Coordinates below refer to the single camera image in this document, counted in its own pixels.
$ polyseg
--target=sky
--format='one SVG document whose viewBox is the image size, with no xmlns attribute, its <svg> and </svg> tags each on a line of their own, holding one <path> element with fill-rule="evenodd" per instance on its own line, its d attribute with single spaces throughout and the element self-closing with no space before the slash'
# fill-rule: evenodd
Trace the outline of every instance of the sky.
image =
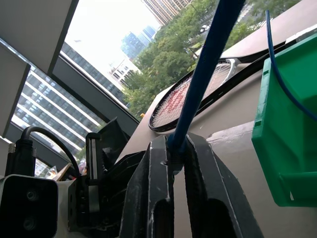
<svg viewBox="0 0 317 238">
<path fill-rule="evenodd" d="M 102 73 L 123 57 L 123 37 L 147 25 L 159 27 L 141 0 L 79 0 L 65 41 Z"/>
</svg>

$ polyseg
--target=blue cable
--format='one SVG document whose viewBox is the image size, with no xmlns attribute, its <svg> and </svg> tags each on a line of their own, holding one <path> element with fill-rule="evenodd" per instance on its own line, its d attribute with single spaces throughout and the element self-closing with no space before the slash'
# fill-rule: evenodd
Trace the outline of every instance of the blue cable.
<svg viewBox="0 0 317 238">
<path fill-rule="evenodd" d="M 175 133 L 167 141 L 171 150 L 182 150 L 188 128 L 196 115 L 230 32 L 245 0 L 220 0 L 201 56 L 189 86 Z"/>
<path fill-rule="evenodd" d="M 273 41 L 272 41 L 272 32 L 271 32 L 271 23 L 270 23 L 270 17 L 269 17 L 269 11 L 265 11 L 266 14 L 266 31 L 267 31 L 267 43 L 268 43 L 268 52 L 269 57 L 271 59 L 271 65 L 273 68 L 273 72 L 277 78 L 277 81 L 281 88 L 283 89 L 284 93 L 288 96 L 288 98 L 292 101 L 293 104 L 295 104 L 303 113 L 308 115 L 313 120 L 317 121 L 317 116 L 314 115 L 310 110 L 308 110 L 304 105 L 302 105 L 294 96 L 293 94 L 288 90 L 286 87 L 282 76 L 278 70 L 275 55 L 274 55 L 274 48 L 273 48 Z"/>
</svg>

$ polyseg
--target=tennis racket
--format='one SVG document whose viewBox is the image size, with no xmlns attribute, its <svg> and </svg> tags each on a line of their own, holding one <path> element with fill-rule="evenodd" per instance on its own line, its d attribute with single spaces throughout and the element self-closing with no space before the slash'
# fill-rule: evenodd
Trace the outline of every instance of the tennis racket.
<svg viewBox="0 0 317 238">
<path fill-rule="evenodd" d="M 315 32 L 316 26 L 313 26 L 297 33 L 296 37 L 292 36 L 285 42 L 274 46 L 274 52 L 278 53 Z M 243 57 L 220 58 L 196 115 L 243 80 L 261 70 L 267 58 L 269 58 L 268 49 Z M 237 66 L 246 63 L 249 65 L 236 73 Z M 165 132 L 176 127 L 193 72 L 189 72 L 175 83 L 158 103 L 149 120 L 151 130 Z"/>
</svg>

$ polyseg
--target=racket strings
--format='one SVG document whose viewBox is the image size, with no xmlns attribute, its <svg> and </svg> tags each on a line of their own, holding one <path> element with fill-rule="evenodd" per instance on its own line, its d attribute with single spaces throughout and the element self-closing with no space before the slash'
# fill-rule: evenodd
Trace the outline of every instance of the racket strings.
<svg viewBox="0 0 317 238">
<path fill-rule="evenodd" d="M 221 85 L 221 83 L 229 75 L 229 72 L 229 63 L 220 63 L 217 65 L 203 99 L 209 96 L 215 89 L 218 88 L 219 85 Z M 192 76 L 185 79 L 173 91 L 169 92 L 167 98 L 160 103 L 156 112 L 153 114 L 152 126 L 163 126 L 180 117 L 191 80 Z"/>
</svg>

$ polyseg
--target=green container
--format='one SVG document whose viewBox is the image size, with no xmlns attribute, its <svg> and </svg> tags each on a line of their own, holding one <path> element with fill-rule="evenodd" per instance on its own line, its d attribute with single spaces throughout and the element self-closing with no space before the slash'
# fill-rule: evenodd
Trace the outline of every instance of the green container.
<svg viewBox="0 0 317 238">
<path fill-rule="evenodd" d="M 317 34 L 276 54 L 288 89 L 317 115 Z M 279 206 L 317 207 L 317 122 L 299 110 L 264 63 L 252 133 L 274 201 Z"/>
</svg>

